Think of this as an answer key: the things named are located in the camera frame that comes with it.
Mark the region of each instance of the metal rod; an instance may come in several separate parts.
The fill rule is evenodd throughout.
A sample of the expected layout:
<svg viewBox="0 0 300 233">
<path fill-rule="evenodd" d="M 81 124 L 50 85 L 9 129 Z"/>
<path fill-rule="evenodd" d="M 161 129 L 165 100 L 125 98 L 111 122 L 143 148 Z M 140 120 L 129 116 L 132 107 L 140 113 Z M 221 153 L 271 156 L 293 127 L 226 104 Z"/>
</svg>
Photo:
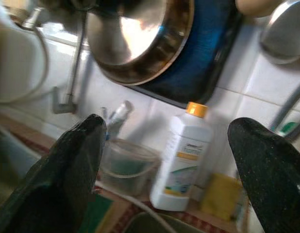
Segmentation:
<svg viewBox="0 0 300 233">
<path fill-rule="evenodd" d="M 300 85 L 296 88 L 296 90 L 290 95 L 286 103 L 283 105 L 279 113 L 276 115 L 275 119 L 272 121 L 270 129 L 272 131 L 276 131 L 278 126 L 282 123 L 284 118 L 287 116 L 289 111 L 293 109 L 293 106 L 300 99 Z"/>
<path fill-rule="evenodd" d="M 79 70 L 82 45 L 83 45 L 83 40 L 85 37 L 86 13 L 79 12 L 79 14 L 80 14 L 80 20 L 78 20 L 78 42 L 77 42 L 76 51 L 74 52 L 74 55 L 73 55 L 70 79 L 68 81 L 67 92 L 66 92 L 66 96 L 64 99 L 64 102 L 66 102 L 66 103 L 73 101 L 73 94 L 74 94 L 78 70 Z"/>
</svg>

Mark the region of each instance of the hose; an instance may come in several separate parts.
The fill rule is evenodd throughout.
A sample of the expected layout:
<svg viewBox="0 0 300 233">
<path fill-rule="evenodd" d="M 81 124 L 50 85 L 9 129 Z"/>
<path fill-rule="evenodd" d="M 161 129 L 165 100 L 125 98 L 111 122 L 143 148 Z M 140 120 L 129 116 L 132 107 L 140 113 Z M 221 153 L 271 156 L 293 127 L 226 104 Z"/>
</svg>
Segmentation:
<svg viewBox="0 0 300 233">
<path fill-rule="evenodd" d="M 156 212 L 154 212 L 152 209 L 150 209 L 148 206 L 137 200 L 136 198 L 133 198 L 131 196 L 123 195 L 118 193 L 117 191 L 113 190 L 112 188 L 109 188 L 105 186 L 102 182 L 100 181 L 95 181 L 95 185 L 99 186 L 113 194 L 116 194 L 117 196 L 128 200 L 129 202 L 135 204 L 138 206 L 140 209 L 146 211 L 151 217 L 153 217 L 155 220 L 157 220 L 164 228 L 167 230 L 169 233 L 177 233 L 162 217 L 160 217 Z"/>
<path fill-rule="evenodd" d="M 49 72 L 48 48 L 47 48 L 47 45 L 46 45 L 43 35 L 41 34 L 41 32 L 38 30 L 38 28 L 36 26 L 33 27 L 33 32 L 36 34 L 36 36 L 38 37 L 38 39 L 40 41 L 40 44 L 41 44 L 42 50 L 43 50 L 43 55 L 44 55 L 44 69 L 43 69 L 41 79 L 40 79 L 39 83 L 37 83 L 37 85 L 34 88 L 32 88 L 31 90 L 29 90 L 27 93 L 24 93 L 18 97 L 10 99 L 10 100 L 0 100 L 0 104 L 13 104 L 13 103 L 25 101 L 28 97 L 30 97 L 38 89 L 40 89 L 40 87 L 43 85 L 43 83 L 46 81 L 46 79 L 48 77 L 48 72 Z"/>
</svg>

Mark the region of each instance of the green item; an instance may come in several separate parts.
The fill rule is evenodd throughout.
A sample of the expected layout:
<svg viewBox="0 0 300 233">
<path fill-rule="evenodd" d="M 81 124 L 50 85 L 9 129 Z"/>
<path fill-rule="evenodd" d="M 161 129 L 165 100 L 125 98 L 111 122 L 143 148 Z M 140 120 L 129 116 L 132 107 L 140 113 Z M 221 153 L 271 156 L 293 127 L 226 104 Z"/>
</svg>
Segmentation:
<svg viewBox="0 0 300 233">
<path fill-rule="evenodd" d="M 281 129 L 281 133 L 283 135 L 286 135 L 287 133 L 289 133 L 294 127 L 296 126 L 296 123 L 295 122 L 289 122 L 287 124 L 285 124 L 283 126 L 283 128 Z"/>
<path fill-rule="evenodd" d="M 78 233 L 98 233 L 110 215 L 113 201 L 99 194 L 94 194 L 88 202 L 87 210 Z"/>
</svg>

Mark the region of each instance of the kitchen sink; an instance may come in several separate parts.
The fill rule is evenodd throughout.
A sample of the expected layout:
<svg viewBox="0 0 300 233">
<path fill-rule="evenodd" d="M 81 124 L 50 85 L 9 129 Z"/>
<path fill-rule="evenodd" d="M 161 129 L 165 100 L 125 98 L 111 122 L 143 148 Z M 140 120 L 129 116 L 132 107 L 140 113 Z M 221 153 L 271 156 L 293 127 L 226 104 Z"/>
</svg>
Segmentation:
<svg viewBox="0 0 300 233">
<path fill-rule="evenodd" d="M 176 218 L 159 214 L 177 233 L 205 233 Z M 154 218 L 147 213 L 137 214 L 129 223 L 125 233 L 168 233 Z"/>
<path fill-rule="evenodd" d="M 40 158 L 0 126 L 0 206 Z"/>
</svg>

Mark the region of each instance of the plastic tub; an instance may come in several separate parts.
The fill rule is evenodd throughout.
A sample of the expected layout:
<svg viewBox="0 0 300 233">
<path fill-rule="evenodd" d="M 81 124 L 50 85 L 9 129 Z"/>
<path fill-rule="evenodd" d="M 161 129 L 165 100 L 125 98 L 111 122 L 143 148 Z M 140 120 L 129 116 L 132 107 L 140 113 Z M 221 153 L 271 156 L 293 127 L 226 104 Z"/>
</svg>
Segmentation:
<svg viewBox="0 0 300 233">
<path fill-rule="evenodd" d="M 121 193 L 137 196 L 159 162 L 159 156 L 150 149 L 125 140 L 110 140 L 100 165 L 101 180 Z"/>
</svg>

